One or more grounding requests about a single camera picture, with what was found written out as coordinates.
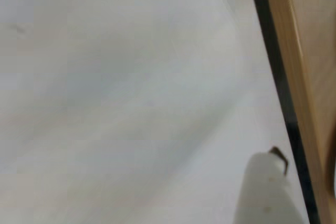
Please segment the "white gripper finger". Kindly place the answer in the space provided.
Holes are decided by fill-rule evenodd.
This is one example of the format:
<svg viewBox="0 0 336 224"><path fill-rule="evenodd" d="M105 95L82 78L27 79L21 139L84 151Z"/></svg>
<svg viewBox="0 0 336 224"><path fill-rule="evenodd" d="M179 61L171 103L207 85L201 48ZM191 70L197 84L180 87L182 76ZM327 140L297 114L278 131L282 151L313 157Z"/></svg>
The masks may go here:
<svg viewBox="0 0 336 224"><path fill-rule="evenodd" d="M275 146L249 159L234 223L309 223L291 198L288 166L288 159Z"/></svg>

